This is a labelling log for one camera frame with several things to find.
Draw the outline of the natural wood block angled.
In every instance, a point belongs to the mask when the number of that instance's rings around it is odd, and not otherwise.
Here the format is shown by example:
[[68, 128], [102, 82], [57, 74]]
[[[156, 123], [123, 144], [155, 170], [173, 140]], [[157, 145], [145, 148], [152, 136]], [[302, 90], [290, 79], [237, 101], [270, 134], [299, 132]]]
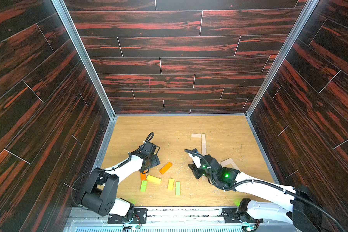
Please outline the natural wood block angled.
[[233, 164], [233, 160], [231, 158], [228, 158], [220, 163], [222, 167], [225, 167], [227, 165]]

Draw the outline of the natural wood block long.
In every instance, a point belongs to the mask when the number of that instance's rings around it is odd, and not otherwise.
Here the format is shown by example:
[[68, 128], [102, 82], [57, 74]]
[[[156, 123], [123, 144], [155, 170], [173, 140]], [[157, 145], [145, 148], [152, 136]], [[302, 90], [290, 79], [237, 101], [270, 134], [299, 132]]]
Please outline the natural wood block long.
[[207, 154], [207, 151], [206, 151], [206, 134], [205, 133], [202, 133], [201, 134], [201, 145], [202, 145], [202, 152], [201, 154], [204, 156]]

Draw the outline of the natural wood block printed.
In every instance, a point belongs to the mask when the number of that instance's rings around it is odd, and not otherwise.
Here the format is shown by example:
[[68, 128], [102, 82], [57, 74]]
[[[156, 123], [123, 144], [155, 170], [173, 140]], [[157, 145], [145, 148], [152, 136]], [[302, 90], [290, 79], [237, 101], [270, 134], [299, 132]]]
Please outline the natural wood block printed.
[[201, 134], [198, 134], [198, 133], [192, 133], [192, 134], [191, 134], [191, 137], [192, 137], [192, 138], [201, 138], [202, 135], [201, 135]]

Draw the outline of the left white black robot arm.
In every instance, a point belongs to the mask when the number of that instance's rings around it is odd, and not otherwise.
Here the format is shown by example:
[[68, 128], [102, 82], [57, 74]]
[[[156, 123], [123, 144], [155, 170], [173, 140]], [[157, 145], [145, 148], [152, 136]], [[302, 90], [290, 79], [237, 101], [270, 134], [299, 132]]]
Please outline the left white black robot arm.
[[119, 184], [134, 172], [146, 174], [160, 164], [158, 146], [151, 143], [154, 133], [151, 132], [142, 145], [128, 158], [117, 165], [107, 168], [95, 168], [78, 177], [74, 183], [86, 178], [84, 183], [72, 195], [76, 207], [84, 207], [100, 216], [112, 215], [122, 220], [133, 218], [134, 204], [117, 198]]

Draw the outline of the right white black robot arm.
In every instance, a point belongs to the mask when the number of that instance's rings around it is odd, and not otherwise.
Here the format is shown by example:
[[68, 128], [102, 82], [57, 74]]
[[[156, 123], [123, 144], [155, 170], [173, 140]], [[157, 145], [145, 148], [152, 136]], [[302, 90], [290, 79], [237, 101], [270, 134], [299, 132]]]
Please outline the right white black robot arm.
[[292, 187], [274, 184], [249, 176], [237, 169], [223, 167], [210, 155], [198, 150], [185, 150], [193, 162], [188, 165], [196, 179], [206, 177], [209, 184], [223, 191], [242, 192], [265, 199], [259, 203], [242, 199], [235, 212], [223, 212], [227, 219], [242, 222], [242, 231], [254, 232], [264, 219], [286, 222], [301, 232], [324, 232], [322, 218], [331, 220], [345, 231], [332, 215], [314, 202], [306, 186]]

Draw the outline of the orange block centre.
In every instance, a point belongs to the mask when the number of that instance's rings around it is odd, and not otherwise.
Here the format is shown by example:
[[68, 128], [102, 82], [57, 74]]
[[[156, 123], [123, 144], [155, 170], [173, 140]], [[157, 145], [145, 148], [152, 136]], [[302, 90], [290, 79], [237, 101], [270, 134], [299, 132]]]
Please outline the orange block centre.
[[167, 164], [165, 164], [160, 170], [159, 172], [164, 175], [171, 167], [173, 166], [173, 164], [171, 162], [168, 162]]

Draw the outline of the dark orange block left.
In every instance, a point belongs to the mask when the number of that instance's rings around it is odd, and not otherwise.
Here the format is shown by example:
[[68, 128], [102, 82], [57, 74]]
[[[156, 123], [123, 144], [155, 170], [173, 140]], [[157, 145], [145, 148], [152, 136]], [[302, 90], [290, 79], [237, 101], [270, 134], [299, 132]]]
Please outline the dark orange block left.
[[147, 174], [140, 173], [140, 178], [142, 181], [145, 181], [147, 179]]

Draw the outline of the yellow block lying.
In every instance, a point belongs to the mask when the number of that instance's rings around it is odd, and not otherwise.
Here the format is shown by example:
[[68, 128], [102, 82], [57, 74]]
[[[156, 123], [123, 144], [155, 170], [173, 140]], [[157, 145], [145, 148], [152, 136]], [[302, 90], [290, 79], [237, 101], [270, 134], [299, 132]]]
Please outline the yellow block lying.
[[146, 180], [155, 184], [160, 184], [161, 183], [161, 179], [158, 177], [154, 177], [151, 175], [147, 175]]

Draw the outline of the light green block left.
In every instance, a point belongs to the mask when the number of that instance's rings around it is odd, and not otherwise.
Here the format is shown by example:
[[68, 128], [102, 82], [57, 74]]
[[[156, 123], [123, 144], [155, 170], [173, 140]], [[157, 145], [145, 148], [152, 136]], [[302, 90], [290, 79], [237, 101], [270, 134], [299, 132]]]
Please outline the light green block left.
[[146, 180], [142, 180], [140, 191], [141, 192], [146, 192], [147, 191], [147, 185], [148, 185], [148, 182]]

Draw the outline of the light green block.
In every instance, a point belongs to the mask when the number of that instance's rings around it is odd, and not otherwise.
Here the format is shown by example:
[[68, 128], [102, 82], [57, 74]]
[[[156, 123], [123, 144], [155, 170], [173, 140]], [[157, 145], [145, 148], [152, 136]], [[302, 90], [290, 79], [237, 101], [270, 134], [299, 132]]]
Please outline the light green block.
[[148, 185], [148, 182], [146, 180], [142, 180], [140, 191], [141, 192], [146, 192], [147, 191], [147, 185]]
[[179, 181], [176, 181], [176, 196], [181, 195], [181, 183]]

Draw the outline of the yellow block small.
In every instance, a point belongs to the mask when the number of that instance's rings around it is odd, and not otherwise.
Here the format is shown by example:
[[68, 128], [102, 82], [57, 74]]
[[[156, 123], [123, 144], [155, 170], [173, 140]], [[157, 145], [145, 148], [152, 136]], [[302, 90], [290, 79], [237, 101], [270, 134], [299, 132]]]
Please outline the yellow block small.
[[174, 189], [174, 184], [175, 184], [175, 180], [173, 178], [169, 178], [167, 189], [168, 190], [173, 190]]

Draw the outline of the light green block right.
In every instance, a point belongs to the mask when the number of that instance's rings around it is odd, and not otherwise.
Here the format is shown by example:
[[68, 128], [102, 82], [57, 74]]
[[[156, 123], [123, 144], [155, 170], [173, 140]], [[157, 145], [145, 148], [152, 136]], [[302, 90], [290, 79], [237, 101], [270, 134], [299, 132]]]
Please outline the light green block right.
[[181, 195], [181, 183], [179, 181], [176, 181], [176, 196]]

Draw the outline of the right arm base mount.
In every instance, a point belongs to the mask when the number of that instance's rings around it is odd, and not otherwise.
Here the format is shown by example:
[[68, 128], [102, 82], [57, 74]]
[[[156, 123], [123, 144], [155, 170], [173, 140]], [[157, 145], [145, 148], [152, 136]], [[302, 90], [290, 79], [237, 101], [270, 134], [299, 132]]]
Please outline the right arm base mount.
[[248, 214], [247, 209], [238, 209], [237, 207], [223, 208], [221, 215], [224, 218], [225, 223], [250, 223], [259, 224], [259, 219], [253, 218]]

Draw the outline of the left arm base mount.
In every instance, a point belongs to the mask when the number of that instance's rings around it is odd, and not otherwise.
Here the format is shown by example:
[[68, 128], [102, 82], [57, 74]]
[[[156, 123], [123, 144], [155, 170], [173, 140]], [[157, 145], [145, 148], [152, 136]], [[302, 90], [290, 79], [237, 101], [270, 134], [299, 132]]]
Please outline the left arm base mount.
[[132, 208], [125, 216], [117, 214], [109, 214], [108, 224], [146, 224], [147, 222], [148, 209], [147, 208]]

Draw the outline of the front aluminium rail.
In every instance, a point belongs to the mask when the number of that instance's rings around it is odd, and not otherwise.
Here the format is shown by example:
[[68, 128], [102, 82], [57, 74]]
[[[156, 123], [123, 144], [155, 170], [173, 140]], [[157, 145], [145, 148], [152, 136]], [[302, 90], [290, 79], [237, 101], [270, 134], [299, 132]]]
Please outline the front aluminium rail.
[[223, 208], [200, 207], [143, 207], [148, 209], [146, 224], [108, 224], [108, 216], [73, 208], [68, 217], [66, 232], [295, 232], [286, 222], [262, 219], [259, 224], [225, 223]]

